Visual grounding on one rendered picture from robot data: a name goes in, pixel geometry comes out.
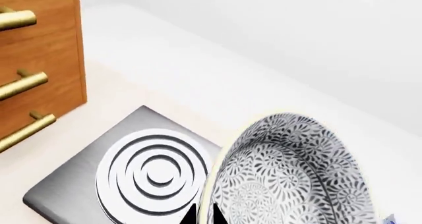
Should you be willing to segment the wooden drawer cabinet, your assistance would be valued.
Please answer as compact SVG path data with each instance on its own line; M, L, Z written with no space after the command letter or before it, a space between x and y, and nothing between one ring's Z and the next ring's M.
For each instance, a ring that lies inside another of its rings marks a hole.
M80 0L0 0L15 11L31 10L33 26L0 32L0 85L16 73L44 72L48 82L0 101L0 139L33 123L31 111L56 119L87 101Z

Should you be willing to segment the grey single burner stove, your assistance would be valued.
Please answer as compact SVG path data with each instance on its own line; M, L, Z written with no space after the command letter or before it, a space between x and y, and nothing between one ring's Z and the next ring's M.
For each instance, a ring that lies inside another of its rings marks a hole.
M22 201L52 224L192 224L220 147L139 107Z

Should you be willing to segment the black white patterned bowl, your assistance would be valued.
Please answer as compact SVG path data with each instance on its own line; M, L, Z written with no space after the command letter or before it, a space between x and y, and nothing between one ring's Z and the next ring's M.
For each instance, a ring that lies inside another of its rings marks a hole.
M249 126L214 162L197 224L381 224L359 166L318 121L276 113Z

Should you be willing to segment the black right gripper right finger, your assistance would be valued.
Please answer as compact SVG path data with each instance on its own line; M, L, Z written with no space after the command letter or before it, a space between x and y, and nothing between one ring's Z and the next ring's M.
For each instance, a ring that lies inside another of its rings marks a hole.
M228 224L217 203L213 204L213 224Z

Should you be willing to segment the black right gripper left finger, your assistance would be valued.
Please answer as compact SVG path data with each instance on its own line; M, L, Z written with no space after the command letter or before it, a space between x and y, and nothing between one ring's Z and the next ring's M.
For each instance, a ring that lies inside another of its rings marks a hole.
M180 224L196 224L197 212L196 204L192 204L188 212L182 218Z

